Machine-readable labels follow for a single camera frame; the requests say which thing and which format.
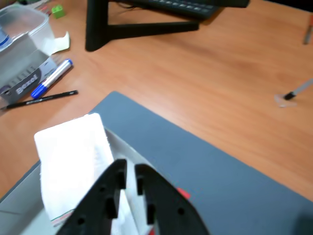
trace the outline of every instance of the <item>gray mat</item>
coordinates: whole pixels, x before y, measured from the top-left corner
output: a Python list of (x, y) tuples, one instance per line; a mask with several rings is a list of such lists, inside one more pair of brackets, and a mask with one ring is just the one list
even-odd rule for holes
[(313, 203), (113, 92), (91, 112), (174, 186), (213, 235), (313, 235)]

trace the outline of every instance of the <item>blue bottle cap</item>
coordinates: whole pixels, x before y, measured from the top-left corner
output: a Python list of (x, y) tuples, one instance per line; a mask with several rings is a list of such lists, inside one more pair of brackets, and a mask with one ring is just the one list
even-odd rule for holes
[(40, 98), (45, 92), (47, 91), (47, 87), (45, 87), (43, 84), (40, 84), (32, 93), (31, 97), (33, 99)]

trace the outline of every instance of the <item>blue marker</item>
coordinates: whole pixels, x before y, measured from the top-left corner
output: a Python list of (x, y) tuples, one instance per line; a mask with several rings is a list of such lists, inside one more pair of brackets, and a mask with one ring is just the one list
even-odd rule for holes
[(70, 59), (63, 61), (59, 67), (31, 93), (31, 97), (34, 99), (40, 98), (48, 88), (72, 66), (73, 62)]

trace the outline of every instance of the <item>black pen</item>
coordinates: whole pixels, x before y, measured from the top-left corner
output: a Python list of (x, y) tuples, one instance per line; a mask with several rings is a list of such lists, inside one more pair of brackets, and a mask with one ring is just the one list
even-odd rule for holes
[(40, 102), (44, 102), (44, 101), (48, 101), (48, 100), (52, 100), (52, 99), (58, 99), (58, 98), (62, 98), (62, 97), (66, 97), (66, 96), (70, 96), (70, 95), (74, 95), (74, 94), (78, 94), (78, 90), (74, 90), (71, 92), (64, 92), (64, 93), (60, 93), (60, 94), (53, 94), (53, 95), (45, 96), (45, 97), (42, 97), (39, 99), (24, 101), (21, 103), (9, 104), (8, 106), (1, 108), (1, 110), (14, 109), (14, 108), (25, 106), (25, 105), (37, 104)]

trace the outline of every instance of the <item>black monitor stand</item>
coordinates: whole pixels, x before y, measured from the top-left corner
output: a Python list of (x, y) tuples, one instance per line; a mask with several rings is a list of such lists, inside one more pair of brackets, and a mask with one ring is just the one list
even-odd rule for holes
[(86, 50), (95, 51), (111, 40), (199, 29), (197, 22), (108, 24), (108, 0), (88, 0)]

